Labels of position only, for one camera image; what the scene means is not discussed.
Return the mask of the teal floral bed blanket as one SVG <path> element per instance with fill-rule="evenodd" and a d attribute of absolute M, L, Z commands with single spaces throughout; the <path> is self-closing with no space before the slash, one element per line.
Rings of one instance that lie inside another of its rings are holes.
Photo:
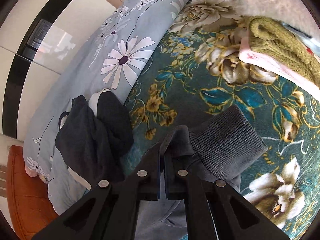
<path fill-rule="evenodd" d="M 319 212 L 319 102 L 239 60 L 246 29 L 230 0 L 190 0 L 180 10 L 126 100 L 135 143 L 124 172 L 175 126 L 194 127 L 237 105 L 268 146 L 241 175 L 240 192 L 300 239 Z"/>

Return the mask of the black and white jacket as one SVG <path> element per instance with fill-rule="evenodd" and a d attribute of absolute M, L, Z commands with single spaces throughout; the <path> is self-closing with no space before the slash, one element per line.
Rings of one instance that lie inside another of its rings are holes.
<path fill-rule="evenodd" d="M 86 189 L 100 181 L 123 181 L 120 159 L 133 145 L 131 120 L 126 107 L 109 89 L 72 100 L 69 112 L 59 117 L 55 147 L 68 172 Z"/>

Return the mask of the light blue floral duvet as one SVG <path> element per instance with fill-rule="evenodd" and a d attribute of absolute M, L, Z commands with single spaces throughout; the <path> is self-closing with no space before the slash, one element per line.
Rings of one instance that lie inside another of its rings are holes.
<path fill-rule="evenodd" d="M 64 213 L 85 193 L 55 147 L 60 115 L 72 100 L 104 88 L 124 102 L 160 40 L 189 0 L 125 0 L 91 35 L 33 115 L 24 140 L 26 166 L 48 184 L 49 205 Z"/>

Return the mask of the olive knitted garment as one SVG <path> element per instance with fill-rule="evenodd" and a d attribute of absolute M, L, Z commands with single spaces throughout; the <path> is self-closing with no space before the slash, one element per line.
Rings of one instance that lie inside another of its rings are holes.
<path fill-rule="evenodd" d="M 268 55 L 319 86 L 319 60 L 289 30 L 271 18 L 248 19 L 249 47 Z"/>

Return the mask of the beige fluffy garment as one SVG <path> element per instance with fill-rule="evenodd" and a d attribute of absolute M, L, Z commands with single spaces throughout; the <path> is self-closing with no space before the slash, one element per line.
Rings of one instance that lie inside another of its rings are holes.
<path fill-rule="evenodd" d="M 232 0 L 242 16 L 265 16 L 319 40 L 319 27 L 301 0 Z"/>

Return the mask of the pink white folded cloth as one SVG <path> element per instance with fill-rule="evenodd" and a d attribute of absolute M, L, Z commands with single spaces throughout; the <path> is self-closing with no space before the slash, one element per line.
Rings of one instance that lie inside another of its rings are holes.
<path fill-rule="evenodd" d="M 256 65 L 266 71 L 273 72 L 288 79 L 319 101 L 319 88 L 314 83 L 302 77 L 300 74 L 291 70 L 289 67 L 283 65 L 274 58 L 252 51 L 249 48 L 248 36 L 241 39 L 239 59 L 244 63 Z"/>

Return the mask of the white black wardrobe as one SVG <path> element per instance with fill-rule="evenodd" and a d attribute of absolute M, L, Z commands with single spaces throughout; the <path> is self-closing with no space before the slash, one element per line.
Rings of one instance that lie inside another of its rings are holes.
<path fill-rule="evenodd" d="M 1 26 L 1 133 L 31 117 L 81 46 L 124 0 L 18 0 Z"/>

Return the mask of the orange wooden headboard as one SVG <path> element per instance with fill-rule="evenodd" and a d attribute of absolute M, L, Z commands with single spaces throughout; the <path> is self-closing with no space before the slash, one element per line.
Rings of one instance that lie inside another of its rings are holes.
<path fill-rule="evenodd" d="M 20 239 L 31 239 L 58 217 L 39 177 L 25 172 L 23 147 L 12 145 L 7 163 L 7 201 L 13 229 Z"/>

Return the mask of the pink pillow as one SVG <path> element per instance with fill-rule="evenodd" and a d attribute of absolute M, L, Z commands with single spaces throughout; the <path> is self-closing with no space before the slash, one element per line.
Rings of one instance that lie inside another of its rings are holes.
<path fill-rule="evenodd" d="M 31 178 L 34 178 L 36 176 L 39 175 L 39 167 L 35 166 L 34 169 L 30 168 L 29 166 L 25 165 L 25 172 L 28 176 L 30 176 Z"/>

